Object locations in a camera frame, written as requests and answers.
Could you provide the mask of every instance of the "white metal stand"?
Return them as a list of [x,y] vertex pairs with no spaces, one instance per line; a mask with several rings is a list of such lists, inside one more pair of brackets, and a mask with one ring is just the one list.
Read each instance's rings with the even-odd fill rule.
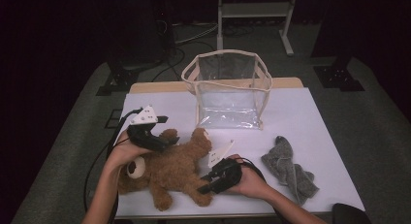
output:
[[296,0],[290,2],[277,3],[234,3],[224,4],[223,0],[218,0],[218,33],[217,49],[223,49],[223,18],[226,17],[273,17],[285,16],[284,29],[280,30],[281,41],[287,55],[294,55],[287,33],[293,15]]

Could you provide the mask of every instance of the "transparent storage bin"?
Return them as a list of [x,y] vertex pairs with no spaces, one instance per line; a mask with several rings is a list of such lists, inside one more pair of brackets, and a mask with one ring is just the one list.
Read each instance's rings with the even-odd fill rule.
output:
[[197,97],[198,127],[263,129],[261,114],[272,79],[256,53],[223,49],[200,54],[181,77]]

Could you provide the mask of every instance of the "stuffed animal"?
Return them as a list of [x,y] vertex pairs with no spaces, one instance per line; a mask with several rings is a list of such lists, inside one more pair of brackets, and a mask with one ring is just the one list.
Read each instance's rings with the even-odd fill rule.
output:
[[[177,131],[167,129],[159,136],[175,141]],[[170,145],[163,152],[152,152],[135,160],[137,166],[130,164],[122,168],[118,182],[119,194],[149,188],[154,206],[163,211],[173,203],[169,190],[181,191],[200,207],[211,203],[211,193],[201,194],[197,189],[208,181],[198,176],[198,161],[211,151],[211,141],[203,128],[194,130],[191,140],[185,144]],[[138,171],[136,178],[129,176]]]

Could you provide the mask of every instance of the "white sheet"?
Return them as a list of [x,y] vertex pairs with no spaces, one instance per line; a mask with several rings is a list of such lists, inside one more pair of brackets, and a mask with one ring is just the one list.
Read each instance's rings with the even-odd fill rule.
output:
[[[164,129],[175,128],[180,142],[189,140],[195,128],[196,98],[188,92],[128,94],[123,114],[151,104],[157,115],[169,117],[167,123],[157,124],[152,133],[156,136]],[[126,121],[125,129],[132,119]],[[263,130],[207,130],[213,147],[226,146],[235,140],[227,155],[238,153],[251,160],[263,173],[268,184],[294,200],[288,187],[277,179],[261,161],[261,156],[273,147],[277,136],[285,137],[291,144],[293,162],[315,175],[314,183],[320,188],[304,208],[311,212],[331,211],[335,203],[347,204],[364,210],[364,205],[332,142],[331,136],[307,88],[277,88],[270,93],[269,102],[262,115]],[[206,159],[201,162],[202,175],[209,172]],[[272,207],[240,195],[215,195],[209,207],[198,207],[187,195],[171,192],[174,203],[169,210],[158,211],[148,190],[119,197],[117,217],[204,216],[204,215],[265,215],[273,214]]]

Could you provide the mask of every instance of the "teddy bear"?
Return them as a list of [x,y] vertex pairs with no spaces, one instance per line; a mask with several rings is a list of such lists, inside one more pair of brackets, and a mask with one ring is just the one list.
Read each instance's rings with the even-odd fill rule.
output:
[[[159,135],[164,140],[178,139],[175,129],[167,129]],[[141,155],[138,166],[129,164],[121,169],[118,181],[119,194],[149,188],[154,206],[163,211],[170,208],[173,198],[169,190],[180,191],[200,207],[211,203],[211,193],[201,194],[197,189],[208,181],[198,176],[198,161],[211,151],[211,141],[204,128],[196,128],[190,141],[173,144],[162,152]],[[130,171],[140,170],[139,175],[130,177]]]

